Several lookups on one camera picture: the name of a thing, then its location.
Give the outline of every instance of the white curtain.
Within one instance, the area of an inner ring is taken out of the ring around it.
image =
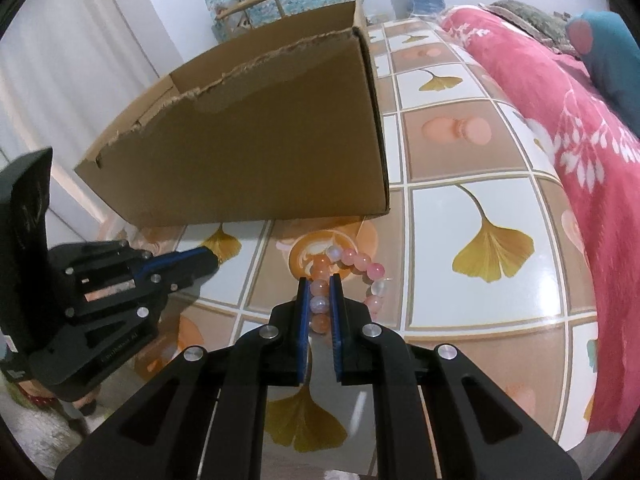
[[[27,0],[0,40],[0,151],[54,150],[52,232],[94,239],[110,209],[73,172],[158,78],[114,0]]]

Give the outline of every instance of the pink bedding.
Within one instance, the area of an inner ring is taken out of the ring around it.
[[[640,142],[573,57],[553,54],[478,8],[453,9],[442,27],[511,98],[562,180],[596,293],[598,378],[589,432],[621,433],[640,403]]]

